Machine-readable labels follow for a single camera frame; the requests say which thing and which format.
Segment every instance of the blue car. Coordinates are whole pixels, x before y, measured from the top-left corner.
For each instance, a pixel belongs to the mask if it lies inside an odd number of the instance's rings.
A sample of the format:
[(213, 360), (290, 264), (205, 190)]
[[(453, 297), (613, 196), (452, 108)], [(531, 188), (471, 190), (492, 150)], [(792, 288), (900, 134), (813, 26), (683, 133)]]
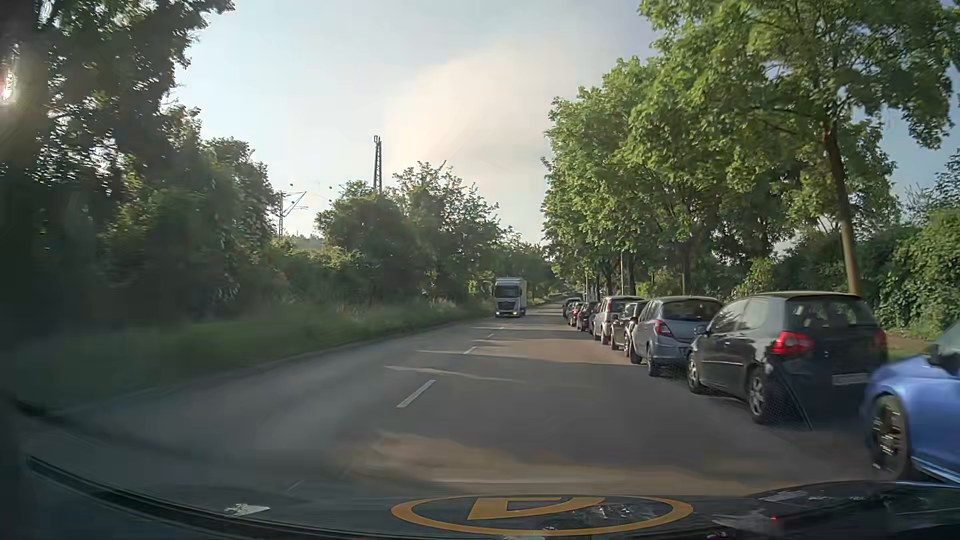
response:
[(860, 414), (881, 477), (960, 484), (960, 323), (926, 354), (876, 370)]

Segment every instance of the curb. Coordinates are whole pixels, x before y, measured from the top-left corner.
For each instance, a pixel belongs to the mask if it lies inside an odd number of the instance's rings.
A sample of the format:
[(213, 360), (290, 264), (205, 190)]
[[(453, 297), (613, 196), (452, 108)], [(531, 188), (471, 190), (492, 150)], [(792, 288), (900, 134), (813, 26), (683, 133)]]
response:
[(83, 414), (90, 410), (96, 410), (98, 408), (108, 407), (117, 402), (135, 400), (137, 398), (142, 398), (147, 396), (159, 397), (166, 394), (171, 394), (173, 392), (182, 390), (184, 388), (189, 388), (194, 386), (204, 387), (205, 385), (216, 385), (216, 384), (225, 382), (227, 380), (242, 379), (244, 377), (248, 377), (250, 375), (254, 375), (257, 373), (264, 373), (286, 364), (293, 364), (302, 360), (315, 359), (315, 358), (323, 357), (326, 355), (332, 355), (334, 353), (343, 351), (347, 347), (366, 347), (368, 345), (374, 345), (376, 343), (381, 343), (383, 341), (387, 341), (390, 339), (396, 339), (398, 337), (415, 335), (418, 333), (426, 333), (428, 331), (433, 331), (433, 330), (437, 330), (444, 327), (458, 325), (466, 321), (485, 319), (487, 317), (488, 315), (486, 314), (484, 315), (478, 314), (475, 316), (471, 315), (471, 316), (464, 317), (462, 319), (457, 319), (454, 321), (443, 321), (440, 323), (434, 323), (434, 324), (430, 324), (422, 327), (417, 327), (414, 329), (386, 331), (382, 335), (378, 337), (370, 338), (370, 339), (348, 341), (346, 343), (342, 343), (340, 345), (335, 345), (333, 347), (328, 347), (325, 349), (308, 351), (306, 353), (300, 353), (298, 355), (286, 356), (284, 358), (278, 358), (276, 360), (269, 360), (262, 363), (255, 363), (249, 366), (228, 369), (226, 371), (209, 373), (206, 375), (201, 375), (201, 376), (184, 380), (181, 382), (175, 382), (173, 384), (165, 384), (160, 386), (150, 386), (148, 388), (141, 388), (139, 390), (133, 390), (132, 392), (127, 392), (125, 394), (120, 394), (118, 396), (106, 398), (105, 400), (95, 401), (87, 404), (67, 406), (67, 407), (59, 408), (52, 411), (52, 414), (57, 414), (61, 416)]

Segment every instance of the white truck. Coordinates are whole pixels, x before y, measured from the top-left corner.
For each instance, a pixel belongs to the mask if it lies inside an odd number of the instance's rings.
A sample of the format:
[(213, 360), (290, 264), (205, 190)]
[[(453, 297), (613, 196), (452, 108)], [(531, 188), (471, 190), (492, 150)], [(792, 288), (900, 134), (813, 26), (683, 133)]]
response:
[(523, 278), (496, 278), (493, 298), (497, 317), (522, 317), (527, 314), (527, 281)]

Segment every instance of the yellow circle logo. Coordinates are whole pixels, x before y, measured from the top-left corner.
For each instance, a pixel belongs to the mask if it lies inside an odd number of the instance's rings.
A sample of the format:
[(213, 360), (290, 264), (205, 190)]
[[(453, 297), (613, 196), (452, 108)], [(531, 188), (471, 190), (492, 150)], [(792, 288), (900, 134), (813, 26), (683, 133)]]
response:
[[(537, 536), (606, 534), (673, 523), (693, 513), (693, 506), (657, 497), (439, 497), (394, 506), (401, 520), (457, 532)], [(465, 515), (465, 522), (443, 521)], [(602, 527), (583, 527), (595, 518)]]

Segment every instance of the car tail light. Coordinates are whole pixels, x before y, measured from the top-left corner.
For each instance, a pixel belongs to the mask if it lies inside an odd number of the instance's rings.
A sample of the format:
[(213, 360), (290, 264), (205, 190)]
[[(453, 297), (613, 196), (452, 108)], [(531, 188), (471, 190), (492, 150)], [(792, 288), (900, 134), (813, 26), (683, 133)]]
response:
[(810, 336), (796, 331), (782, 331), (770, 346), (770, 352), (774, 355), (797, 355), (812, 350), (813, 340)]
[(670, 327), (666, 326), (666, 323), (660, 319), (654, 321), (654, 332), (656, 332), (657, 335), (662, 335), (663, 337), (673, 337), (673, 332), (670, 331)]
[(883, 333), (881, 329), (876, 329), (876, 333), (874, 333), (874, 351), (878, 353), (887, 352), (887, 334)]

